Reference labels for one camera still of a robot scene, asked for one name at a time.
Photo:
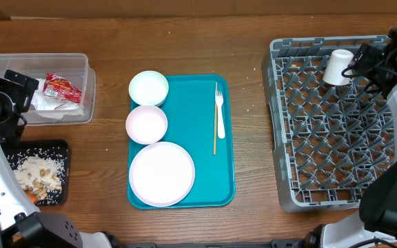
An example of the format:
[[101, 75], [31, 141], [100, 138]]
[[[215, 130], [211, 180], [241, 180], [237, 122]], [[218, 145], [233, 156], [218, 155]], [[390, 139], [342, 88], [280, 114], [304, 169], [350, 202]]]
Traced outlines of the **orange carrot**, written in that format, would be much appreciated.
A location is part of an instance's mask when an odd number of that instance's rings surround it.
[[30, 199], [30, 201], [31, 201], [33, 204], [36, 205], [36, 204], [39, 202], [39, 199], [37, 198], [36, 195], [31, 194], [31, 193], [28, 192], [28, 191], [24, 191], [24, 193], [26, 194], [26, 196]]

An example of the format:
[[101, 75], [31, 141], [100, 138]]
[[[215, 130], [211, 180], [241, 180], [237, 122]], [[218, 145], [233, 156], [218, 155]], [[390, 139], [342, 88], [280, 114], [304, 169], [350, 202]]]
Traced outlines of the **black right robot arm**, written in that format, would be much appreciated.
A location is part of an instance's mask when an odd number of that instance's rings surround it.
[[385, 48], [362, 45], [350, 69], [378, 86], [394, 119], [395, 162], [364, 193], [357, 213], [320, 225], [299, 247], [372, 247], [397, 243], [397, 39]]

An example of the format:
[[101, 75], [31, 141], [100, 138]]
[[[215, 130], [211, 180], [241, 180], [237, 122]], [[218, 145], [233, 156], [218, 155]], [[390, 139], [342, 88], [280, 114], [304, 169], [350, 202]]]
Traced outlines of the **pink plate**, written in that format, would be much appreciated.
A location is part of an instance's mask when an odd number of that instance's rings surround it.
[[189, 194], [195, 180], [195, 166], [180, 145], [157, 142], [144, 147], [133, 158], [129, 180], [141, 202], [152, 207], [169, 207]]

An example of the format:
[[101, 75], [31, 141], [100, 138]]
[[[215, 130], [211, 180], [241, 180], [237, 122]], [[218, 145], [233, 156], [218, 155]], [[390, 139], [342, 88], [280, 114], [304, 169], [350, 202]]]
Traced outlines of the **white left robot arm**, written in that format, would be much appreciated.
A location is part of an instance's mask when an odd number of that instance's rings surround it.
[[15, 178], [1, 146], [19, 141], [38, 84], [12, 70], [0, 78], [0, 247], [119, 247], [105, 232], [80, 232], [67, 216], [40, 212]]

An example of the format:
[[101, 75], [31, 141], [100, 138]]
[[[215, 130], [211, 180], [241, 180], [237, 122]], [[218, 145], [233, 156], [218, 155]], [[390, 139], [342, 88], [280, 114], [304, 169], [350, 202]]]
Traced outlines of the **white napkin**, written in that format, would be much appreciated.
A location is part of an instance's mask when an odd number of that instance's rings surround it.
[[49, 96], [45, 96], [43, 93], [45, 79], [38, 79], [38, 81], [38, 88], [34, 92], [31, 104], [33, 105], [35, 110], [51, 111], [50, 114], [41, 114], [41, 116], [46, 118], [62, 119], [65, 114], [56, 113], [56, 111], [64, 110], [75, 110], [75, 112], [70, 112], [70, 115], [84, 115], [84, 112], [79, 107], [78, 103], [73, 103], [72, 101], [58, 100]]

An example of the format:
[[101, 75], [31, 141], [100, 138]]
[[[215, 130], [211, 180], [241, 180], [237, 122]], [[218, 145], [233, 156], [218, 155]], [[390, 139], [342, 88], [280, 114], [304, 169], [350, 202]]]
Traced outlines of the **white paper cup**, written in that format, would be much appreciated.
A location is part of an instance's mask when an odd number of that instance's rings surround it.
[[350, 83], [350, 78], [342, 75], [354, 54], [349, 50], [334, 50], [329, 58], [323, 75], [323, 81], [333, 86], [344, 86]]

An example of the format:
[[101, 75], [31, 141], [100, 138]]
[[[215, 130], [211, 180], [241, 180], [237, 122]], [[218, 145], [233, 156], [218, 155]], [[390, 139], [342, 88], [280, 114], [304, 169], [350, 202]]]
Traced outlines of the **pink bowl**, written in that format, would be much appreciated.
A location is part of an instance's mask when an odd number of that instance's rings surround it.
[[133, 109], [125, 122], [128, 136], [136, 143], [150, 145], [161, 140], [167, 132], [167, 116], [153, 105], [141, 105]]

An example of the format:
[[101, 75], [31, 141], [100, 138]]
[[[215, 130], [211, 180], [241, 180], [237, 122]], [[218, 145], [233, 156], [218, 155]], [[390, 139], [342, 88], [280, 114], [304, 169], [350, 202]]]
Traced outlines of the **red snack wrapper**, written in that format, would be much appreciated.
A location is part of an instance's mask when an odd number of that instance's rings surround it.
[[47, 73], [43, 93], [61, 101], [80, 103], [82, 91], [69, 80], [56, 74]]

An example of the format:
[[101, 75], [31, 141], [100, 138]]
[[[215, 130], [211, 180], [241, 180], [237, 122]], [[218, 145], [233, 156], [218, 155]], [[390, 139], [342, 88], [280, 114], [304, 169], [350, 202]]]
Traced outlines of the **white bowl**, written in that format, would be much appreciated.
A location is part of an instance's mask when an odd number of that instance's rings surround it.
[[166, 77], [160, 72], [146, 70], [135, 75], [129, 84], [130, 98], [138, 105], [160, 106], [169, 92]]

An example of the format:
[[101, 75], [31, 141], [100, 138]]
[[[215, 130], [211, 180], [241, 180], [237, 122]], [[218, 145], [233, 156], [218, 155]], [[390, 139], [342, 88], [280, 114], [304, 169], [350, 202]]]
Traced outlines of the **white plastic fork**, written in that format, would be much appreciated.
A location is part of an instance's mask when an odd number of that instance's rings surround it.
[[220, 91], [216, 91], [215, 103], [217, 106], [217, 136], [220, 139], [225, 138], [225, 126], [224, 126], [223, 111], [222, 111], [223, 102], [224, 102], [223, 94]]

